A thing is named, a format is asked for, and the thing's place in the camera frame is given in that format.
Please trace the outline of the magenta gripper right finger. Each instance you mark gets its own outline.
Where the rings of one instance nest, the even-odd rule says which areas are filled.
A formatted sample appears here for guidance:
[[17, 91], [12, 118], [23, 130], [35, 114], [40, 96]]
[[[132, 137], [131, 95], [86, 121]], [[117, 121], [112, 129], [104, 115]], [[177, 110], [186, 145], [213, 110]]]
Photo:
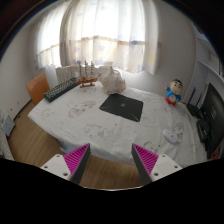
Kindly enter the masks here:
[[182, 169], [166, 154], [157, 155], [137, 144], [132, 144], [131, 153], [144, 185]]

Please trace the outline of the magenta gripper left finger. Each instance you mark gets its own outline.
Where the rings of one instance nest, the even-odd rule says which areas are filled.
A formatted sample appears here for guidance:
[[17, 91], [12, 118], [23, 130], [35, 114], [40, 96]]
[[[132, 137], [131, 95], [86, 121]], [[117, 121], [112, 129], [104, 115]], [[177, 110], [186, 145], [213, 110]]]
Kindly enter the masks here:
[[41, 168], [72, 183], [79, 184], [91, 155], [87, 143], [66, 155], [56, 154]]

